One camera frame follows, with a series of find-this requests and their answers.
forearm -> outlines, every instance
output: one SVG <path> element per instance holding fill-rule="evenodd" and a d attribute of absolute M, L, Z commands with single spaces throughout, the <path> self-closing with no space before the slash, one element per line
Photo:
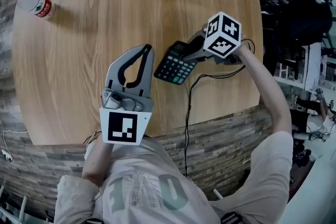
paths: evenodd
<path fill-rule="evenodd" d="M 290 111 L 280 86 L 265 66 L 245 46 L 236 53 L 253 78 L 262 100 L 271 115 L 273 131 L 291 133 Z"/>
<path fill-rule="evenodd" d="M 322 116 L 322 119 L 324 121 L 327 117 L 327 111 L 328 110 L 325 110 L 323 100 L 324 100 L 324 98 L 320 100 L 320 109 L 321 109 L 321 116 Z"/>
<path fill-rule="evenodd" d="M 112 149 L 113 144 L 104 143 L 100 135 L 84 163 L 82 178 L 100 187 L 111 164 Z"/>
<path fill-rule="evenodd" d="M 326 102 L 326 100 L 324 99 L 324 97 L 322 96 L 322 103 L 323 103 L 323 106 L 324 106 L 324 110 L 326 111 L 326 113 L 328 112 L 328 110 L 329 110 L 329 107 L 328 107 L 328 105 L 327 105 L 327 102 Z"/>

round table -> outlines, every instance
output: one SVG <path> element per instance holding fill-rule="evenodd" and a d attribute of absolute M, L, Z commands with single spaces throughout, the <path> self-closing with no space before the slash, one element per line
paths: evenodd
<path fill-rule="evenodd" d="M 52 0 L 50 20 L 15 10 L 13 63 L 17 96 L 32 142 L 82 143 L 100 129 L 100 95 L 109 65 L 140 44 L 154 48 L 154 70 L 176 40 L 187 41 L 224 11 L 242 24 L 262 60 L 259 0 Z M 199 63 L 180 86 L 153 77 L 153 114 L 146 134 L 183 127 L 188 90 L 202 73 L 237 66 Z M 134 77 L 137 67 L 128 70 Z M 229 79 L 203 79 L 193 92 L 190 124 L 228 115 L 259 102 L 247 70 Z"/>

white cable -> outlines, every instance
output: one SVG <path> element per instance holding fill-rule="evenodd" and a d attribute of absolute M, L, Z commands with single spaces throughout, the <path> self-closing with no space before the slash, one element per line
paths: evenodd
<path fill-rule="evenodd" d="M 15 131 L 12 131 L 12 130 L 4 130 L 4 132 L 3 132 L 3 136 L 2 136 L 2 138 L 3 138 L 4 142 L 5 142 L 5 146 L 6 146 L 7 150 L 8 150 L 8 153 L 10 154 L 11 159 L 12 159 L 12 161 L 9 161 L 9 160 L 6 158 L 6 161 L 7 161 L 9 164 L 12 164 L 12 163 L 14 162 L 14 158 L 13 158 L 13 156 L 12 156 L 11 151 L 9 150 L 9 148 L 8 148 L 8 146 L 7 146 L 7 143 L 6 143 L 6 140 L 5 140 L 5 132 L 12 132 L 12 133 L 20 133 L 20 134 L 24 134 L 24 133 L 28 133 L 28 131 L 24 131 L 24 132 L 15 132 Z"/>

person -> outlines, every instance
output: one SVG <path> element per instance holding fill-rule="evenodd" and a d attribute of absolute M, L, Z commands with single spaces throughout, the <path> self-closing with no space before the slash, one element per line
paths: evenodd
<path fill-rule="evenodd" d="M 155 139 L 144 137 L 139 146 L 128 146 L 106 144 L 100 135 L 89 145 L 82 177 L 61 178 L 55 223 L 277 223 L 289 196 L 289 108 L 279 85 L 253 53 L 242 45 L 236 54 L 272 121 L 272 135 L 253 150 L 250 174 L 238 191 L 208 201 Z"/>
<path fill-rule="evenodd" d="M 318 132 L 322 134 L 322 137 L 326 137 L 336 131 L 334 113 L 329 109 L 320 89 L 317 89 L 316 96 L 319 102 L 298 98 L 296 104 L 314 110 L 318 115 L 291 109 L 291 120 L 292 124 L 298 128 L 298 133 Z"/>

wire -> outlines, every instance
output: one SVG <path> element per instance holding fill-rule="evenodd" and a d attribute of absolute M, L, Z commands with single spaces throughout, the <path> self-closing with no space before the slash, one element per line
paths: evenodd
<path fill-rule="evenodd" d="M 321 134 L 321 132 L 313 132 L 312 130 L 311 130 L 311 128 L 307 125 L 307 127 L 308 127 L 308 129 L 310 130 L 310 133 L 312 134 L 312 136 L 314 136 L 315 138 L 317 138 L 317 139 L 321 139 L 323 142 L 325 142 L 325 139 L 323 138 L 323 136 L 325 135 L 325 134 L 331 134 L 331 131 L 332 131 L 332 128 L 334 127 L 334 125 L 336 124 L 336 122 L 334 122 L 334 124 L 331 126 L 331 129 L 330 129 L 330 132 L 324 132 L 324 133 L 322 133 Z"/>
<path fill-rule="evenodd" d="M 243 41 L 248 41 L 248 47 L 250 50 L 251 49 L 251 45 L 249 43 L 249 41 L 253 44 L 253 54 L 255 53 L 256 47 L 255 44 L 253 42 L 253 40 L 249 39 L 249 38 L 245 38 Z M 184 168 L 185 168 L 185 177 L 188 176 L 188 172 L 187 172 L 187 150 L 188 150 L 188 145 L 189 145 L 189 140 L 190 140 L 190 136 L 189 136 L 189 116 L 190 116 L 190 110 L 191 110 L 191 97 L 192 97 L 192 91 L 193 88 L 196 86 L 196 84 L 199 82 L 199 80 L 201 78 L 213 78 L 213 79 L 227 79 L 230 77 L 233 77 L 234 75 L 238 74 L 239 72 L 241 72 L 243 69 L 245 68 L 245 65 L 243 65 L 242 67 L 240 67 L 239 69 L 231 72 L 231 73 L 227 73 L 227 74 L 218 74 L 218 75 L 208 75 L 208 74 L 202 74 L 200 75 L 196 81 L 191 85 L 190 90 L 189 90 L 189 97 L 188 97 L 188 111 L 187 114 L 185 116 L 185 129 L 184 129 Z"/>
<path fill-rule="evenodd" d="M 9 150 L 9 148 L 8 148 L 8 146 L 7 146 L 7 143 L 6 143 L 6 140 L 5 140 L 5 132 L 12 132 L 12 133 L 20 133 L 20 134 L 24 134 L 24 133 L 28 133 L 28 131 L 24 131 L 24 132 L 15 132 L 15 131 L 12 131 L 12 130 L 4 130 L 4 131 L 3 131 L 2 138 L 3 138 L 3 140 L 4 140 L 5 146 L 6 146 L 7 150 L 8 150 L 8 153 L 10 154 L 12 160 L 9 161 L 7 158 L 5 158 L 5 159 L 6 159 L 6 161 L 7 161 L 9 164 L 12 164 L 12 163 L 14 162 L 14 158 L 13 158 L 13 155 L 12 155 L 11 151 Z"/>
<path fill-rule="evenodd" d="M 95 131 L 93 134 L 91 134 L 88 138 L 86 138 L 85 139 L 85 141 L 83 142 L 83 144 L 90 144 L 90 142 L 91 142 L 91 139 L 93 138 L 93 137 L 95 137 L 97 134 L 99 134 L 99 133 L 101 133 L 101 130 L 99 130 L 99 131 Z"/>
<path fill-rule="evenodd" d="M 287 97 L 289 96 L 289 94 L 292 92 L 292 89 L 293 89 L 293 86 L 292 87 L 290 87 L 290 90 L 288 91 L 288 93 L 286 94 L 286 99 L 287 99 Z"/>

